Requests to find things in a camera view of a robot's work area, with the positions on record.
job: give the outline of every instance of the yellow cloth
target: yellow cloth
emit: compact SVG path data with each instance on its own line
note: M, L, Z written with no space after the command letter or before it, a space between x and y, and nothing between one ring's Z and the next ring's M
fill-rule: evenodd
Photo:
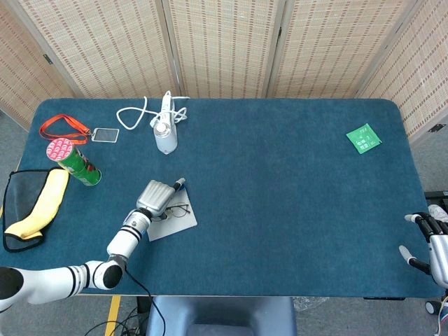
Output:
M51 170L31 213L25 219L8 227L5 233L23 240L41 237L42 233L39 230L47 226L56 216L68 182L69 173L66 170Z

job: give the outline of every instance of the green can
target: green can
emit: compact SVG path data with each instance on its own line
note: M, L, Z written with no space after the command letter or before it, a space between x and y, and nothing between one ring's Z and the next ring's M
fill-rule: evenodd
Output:
M47 156L86 186L95 186L101 172L66 138L57 138L48 145Z

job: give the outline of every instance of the robotic arm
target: robotic arm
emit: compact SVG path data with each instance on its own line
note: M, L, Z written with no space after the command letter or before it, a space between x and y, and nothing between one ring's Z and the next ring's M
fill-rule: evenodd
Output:
M41 304L69 298L84 288L110 290L118 285L132 252L149 228L151 219L164 218L165 209L181 188L180 178L172 187L151 180L115 237L107 246L106 262L89 261L42 271L0 267L0 322L7 309L19 301Z
M431 275L437 285L448 289L448 223L435 220L427 213L406 215L405 219L416 223L429 248L429 264L415 258L406 247L400 252L406 262L418 270Z

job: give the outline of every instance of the table leg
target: table leg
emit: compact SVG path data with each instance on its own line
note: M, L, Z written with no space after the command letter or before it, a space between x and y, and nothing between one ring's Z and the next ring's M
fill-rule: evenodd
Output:
M147 296L137 296L137 315L139 318L139 335L146 335L149 313L151 311L151 299Z

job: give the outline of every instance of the green card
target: green card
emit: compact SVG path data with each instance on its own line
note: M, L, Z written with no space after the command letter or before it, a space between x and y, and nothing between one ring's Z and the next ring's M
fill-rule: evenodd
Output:
M365 124L346 134L360 154L378 146L381 143L379 137L373 132L369 124Z

